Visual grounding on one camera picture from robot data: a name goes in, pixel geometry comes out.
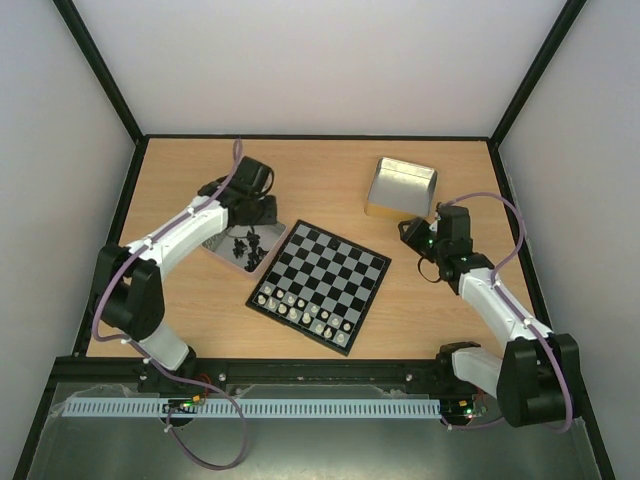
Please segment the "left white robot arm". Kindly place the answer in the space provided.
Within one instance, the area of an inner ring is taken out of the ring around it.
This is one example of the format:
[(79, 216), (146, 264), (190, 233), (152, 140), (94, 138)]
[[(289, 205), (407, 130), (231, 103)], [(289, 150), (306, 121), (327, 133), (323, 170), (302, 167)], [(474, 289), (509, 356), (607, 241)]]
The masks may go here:
[(172, 374), (195, 352), (164, 320), (163, 283), (170, 271), (210, 238), (236, 227), (272, 225), (275, 174), (245, 156), (231, 172), (203, 185), (162, 226), (126, 246), (107, 244), (97, 256), (92, 294), (92, 336), (120, 340)]

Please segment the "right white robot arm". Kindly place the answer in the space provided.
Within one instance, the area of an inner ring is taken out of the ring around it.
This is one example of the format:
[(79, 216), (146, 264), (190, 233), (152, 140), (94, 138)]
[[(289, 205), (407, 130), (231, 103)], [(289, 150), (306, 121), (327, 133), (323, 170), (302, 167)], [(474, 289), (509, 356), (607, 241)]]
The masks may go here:
[(497, 265), (475, 251), (467, 208), (436, 208), (429, 223), (399, 223), (401, 241), (438, 268), (439, 279), (467, 302), (503, 347), (496, 357), (473, 342), (441, 347), (436, 379), (455, 392), (470, 383), (492, 396), (512, 427), (542, 424), (568, 431), (581, 415), (580, 352), (569, 334), (556, 334), (530, 313), (500, 279)]

